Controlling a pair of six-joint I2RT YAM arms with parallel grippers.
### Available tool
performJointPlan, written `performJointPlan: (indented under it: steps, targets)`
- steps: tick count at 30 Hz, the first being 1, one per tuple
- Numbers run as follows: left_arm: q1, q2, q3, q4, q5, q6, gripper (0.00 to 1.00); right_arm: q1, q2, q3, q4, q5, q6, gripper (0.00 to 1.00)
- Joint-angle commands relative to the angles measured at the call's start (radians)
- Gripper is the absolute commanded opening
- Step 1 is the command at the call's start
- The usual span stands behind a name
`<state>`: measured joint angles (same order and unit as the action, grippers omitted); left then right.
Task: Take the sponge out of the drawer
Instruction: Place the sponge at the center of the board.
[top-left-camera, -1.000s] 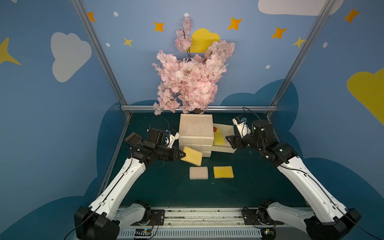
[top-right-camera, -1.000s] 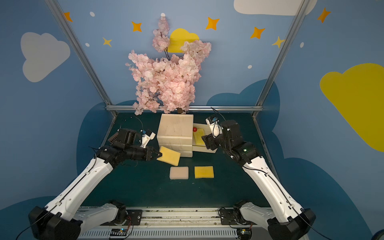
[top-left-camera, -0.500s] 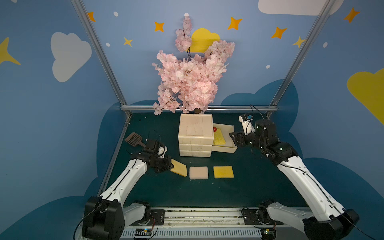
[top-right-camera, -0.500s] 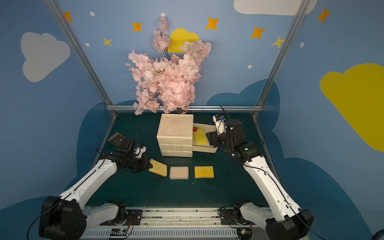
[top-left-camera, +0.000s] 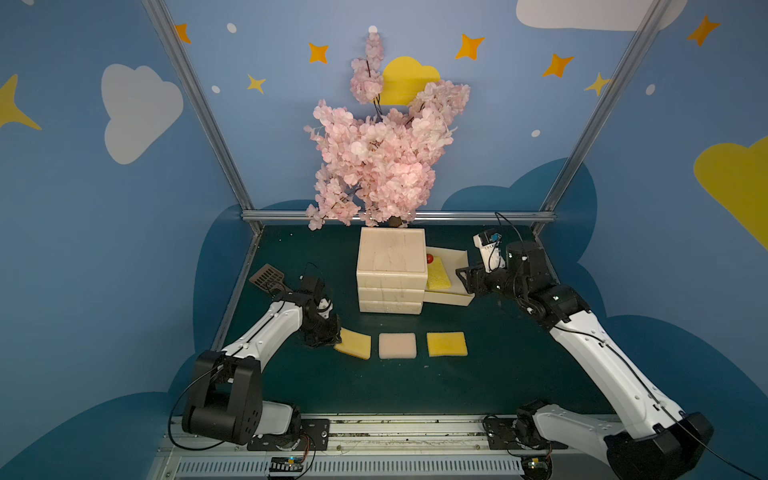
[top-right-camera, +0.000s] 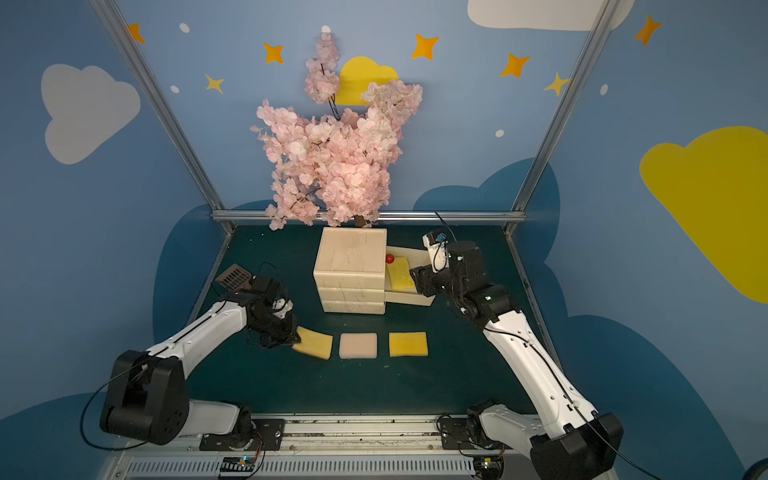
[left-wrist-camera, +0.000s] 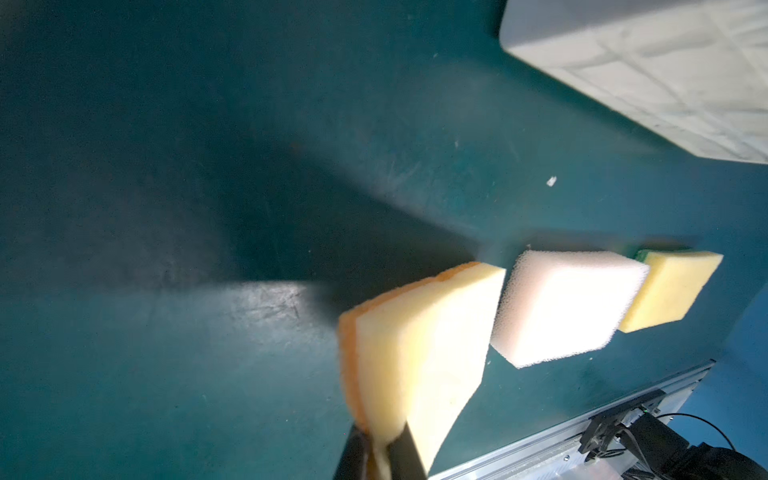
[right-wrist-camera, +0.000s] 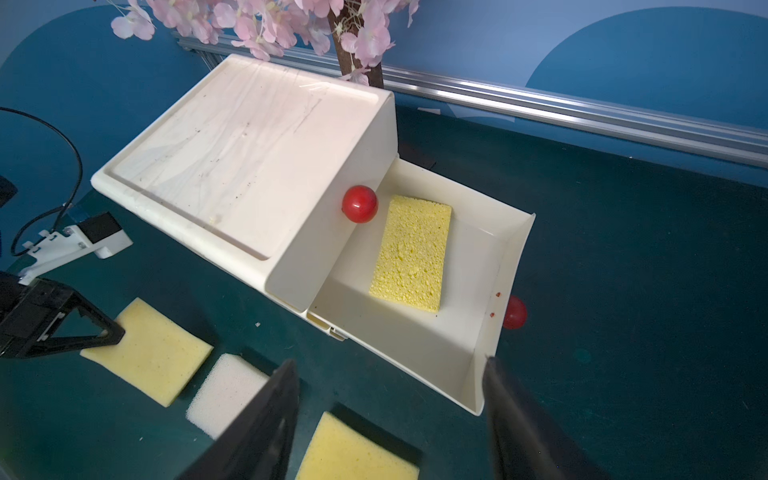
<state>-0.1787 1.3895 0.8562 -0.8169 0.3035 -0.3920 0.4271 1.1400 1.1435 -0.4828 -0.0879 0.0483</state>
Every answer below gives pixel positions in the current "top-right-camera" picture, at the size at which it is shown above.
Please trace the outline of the pale yellow foam sponge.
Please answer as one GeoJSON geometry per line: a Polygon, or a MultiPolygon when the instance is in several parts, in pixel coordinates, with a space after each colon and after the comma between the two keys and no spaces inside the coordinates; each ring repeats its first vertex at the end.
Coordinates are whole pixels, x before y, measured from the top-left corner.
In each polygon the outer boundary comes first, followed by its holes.
{"type": "Polygon", "coordinates": [[[297,334],[300,337],[300,341],[292,346],[294,351],[322,360],[330,359],[333,347],[332,335],[319,333],[304,327],[298,327],[297,334]]]}

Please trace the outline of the pink sponge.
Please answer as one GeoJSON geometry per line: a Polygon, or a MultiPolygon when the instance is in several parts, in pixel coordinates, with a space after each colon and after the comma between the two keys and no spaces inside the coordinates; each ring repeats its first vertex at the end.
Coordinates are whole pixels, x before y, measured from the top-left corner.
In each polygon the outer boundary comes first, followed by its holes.
{"type": "Polygon", "coordinates": [[[340,336],[339,357],[341,359],[375,359],[377,354],[376,333],[343,333],[340,336]]]}

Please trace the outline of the white three-drawer cabinet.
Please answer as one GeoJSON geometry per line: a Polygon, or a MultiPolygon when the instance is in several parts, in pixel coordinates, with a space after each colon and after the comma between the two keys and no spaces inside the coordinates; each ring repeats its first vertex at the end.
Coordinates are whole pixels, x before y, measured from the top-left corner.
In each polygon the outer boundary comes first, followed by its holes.
{"type": "Polygon", "coordinates": [[[326,313],[385,313],[386,242],[384,229],[323,229],[313,277],[326,313]]]}

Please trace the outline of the bright yellow porous sponge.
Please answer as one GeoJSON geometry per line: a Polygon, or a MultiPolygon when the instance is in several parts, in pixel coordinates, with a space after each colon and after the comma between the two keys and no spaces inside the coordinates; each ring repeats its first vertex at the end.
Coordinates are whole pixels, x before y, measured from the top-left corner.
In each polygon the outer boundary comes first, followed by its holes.
{"type": "Polygon", "coordinates": [[[407,257],[394,256],[392,264],[386,264],[387,275],[390,281],[390,289],[397,292],[415,293],[416,286],[410,275],[410,263],[407,257]]]}

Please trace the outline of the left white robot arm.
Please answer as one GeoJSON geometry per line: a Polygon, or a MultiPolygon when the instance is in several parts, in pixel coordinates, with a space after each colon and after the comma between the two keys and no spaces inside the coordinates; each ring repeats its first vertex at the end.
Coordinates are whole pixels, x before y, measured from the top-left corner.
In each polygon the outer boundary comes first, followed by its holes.
{"type": "Polygon", "coordinates": [[[143,350],[127,350],[114,362],[99,426],[102,432],[145,444],[166,445],[199,436],[223,450],[260,449],[262,440],[243,404],[194,400],[187,380],[222,343],[255,332],[265,349],[300,342],[298,319],[280,274],[253,275],[245,288],[227,290],[198,319],[143,350]]]}

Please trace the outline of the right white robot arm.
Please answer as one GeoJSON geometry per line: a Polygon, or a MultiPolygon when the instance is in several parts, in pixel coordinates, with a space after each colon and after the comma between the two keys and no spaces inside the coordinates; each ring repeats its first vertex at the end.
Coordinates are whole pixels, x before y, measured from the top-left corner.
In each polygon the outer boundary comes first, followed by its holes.
{"type": "Polygon", "coordinates": [[[490,282],[483,254],[460,241],[448,225],[422,237],[426,266],[410,276],[424,296],[445,295],[495,347],[530,398],[535,415],[486,401],[467,413],[470,443],[478,449],[508,447],[528,458],[542,479],[597,479],[622,454],[624,428],[600,413],[567,379],[531,330],[507,289],[490,282]]]}

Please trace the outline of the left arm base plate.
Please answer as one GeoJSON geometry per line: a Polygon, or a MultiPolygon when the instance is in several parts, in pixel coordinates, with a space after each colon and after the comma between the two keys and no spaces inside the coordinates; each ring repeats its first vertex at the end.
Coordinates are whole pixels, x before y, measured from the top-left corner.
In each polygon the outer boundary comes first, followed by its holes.
{"type": "Polygon", "coordinates": [[[256,452],[278,451],[281,448],[286,421],[277,418],[252,418],[250,427],[226,435],[206,434],[199,444],[200,451],[256,452]]]}

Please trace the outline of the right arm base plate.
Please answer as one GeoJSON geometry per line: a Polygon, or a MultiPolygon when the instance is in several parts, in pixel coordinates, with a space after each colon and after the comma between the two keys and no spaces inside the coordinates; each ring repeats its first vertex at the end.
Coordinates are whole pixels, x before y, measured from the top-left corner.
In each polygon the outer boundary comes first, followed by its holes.
{"type": "Polygon", "coordinates": [[[440,415],[435,420],[441,445],[444,450],[501,450],[502,444],[488,439],[485,434],[466,417],[440,415]]]}

